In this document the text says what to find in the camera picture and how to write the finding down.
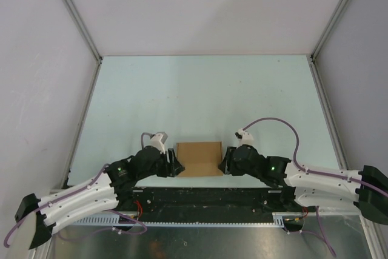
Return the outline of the brown cardboard box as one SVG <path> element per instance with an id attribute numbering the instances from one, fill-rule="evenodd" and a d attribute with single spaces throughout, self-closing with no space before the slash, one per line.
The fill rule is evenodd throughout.
<path id="1" fill-rule="evenodd" d="M 178 143 L 176 149 L 178 161 L 185 168 L 179 177 L 223 176 L 218 168 L 222 161 L 222 142 Z"/>

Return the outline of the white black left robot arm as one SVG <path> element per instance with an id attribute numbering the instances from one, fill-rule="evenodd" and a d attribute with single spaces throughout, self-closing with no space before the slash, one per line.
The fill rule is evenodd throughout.
<path id="1" fill-rule="evenodd" d="M 133 206 L 131 193 L 138 181 L 150 176 L 176 177 L 185 167 L 178 161 L 173 149 L 166 153 L 147 146 L 136 155 L 103 165 L 93 178 L 53 195 L 38 198 L 26 195 L 15 213 L 19 229 L 25 218 L 36 217 L 33 232 L 27 240 L 27 249 L 37 248 L 69 224 L 84 217 L 113 210 L 127 210 Z"/>

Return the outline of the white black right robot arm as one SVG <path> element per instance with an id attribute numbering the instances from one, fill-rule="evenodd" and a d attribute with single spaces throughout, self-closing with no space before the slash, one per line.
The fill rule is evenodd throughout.
<path id="1" fill-rule="evenodd" d="M 359 210 L 378 224 L 387 224 L 387 176 L 374 166 L 341 170 L 296 166 L 285 157 L 263 156 L 253 146 L 228 147 L 218 166 L 226 175 L 249 175 L 271 188 L 284 188 L 279 203 L 286 211 L 297 207 Z"/>

